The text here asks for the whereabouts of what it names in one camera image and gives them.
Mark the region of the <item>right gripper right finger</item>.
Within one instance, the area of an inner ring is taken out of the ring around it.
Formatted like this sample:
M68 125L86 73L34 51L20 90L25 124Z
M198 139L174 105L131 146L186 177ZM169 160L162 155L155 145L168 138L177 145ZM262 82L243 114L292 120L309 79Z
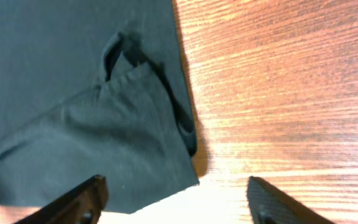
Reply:
M333 224L260 177L249 177L247 199L254 224Z

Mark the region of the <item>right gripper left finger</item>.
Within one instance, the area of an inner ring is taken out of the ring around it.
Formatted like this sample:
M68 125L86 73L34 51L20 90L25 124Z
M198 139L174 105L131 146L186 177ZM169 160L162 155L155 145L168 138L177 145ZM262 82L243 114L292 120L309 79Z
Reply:
M97 224L107 201L106 178L94 175L15 224Z

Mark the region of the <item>black t-shirt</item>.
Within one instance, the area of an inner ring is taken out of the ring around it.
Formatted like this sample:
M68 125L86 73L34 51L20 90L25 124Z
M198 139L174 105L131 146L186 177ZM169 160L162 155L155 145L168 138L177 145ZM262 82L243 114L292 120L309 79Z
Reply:
M105 176L133 213L198 184L169 0L0 0L0 205Z

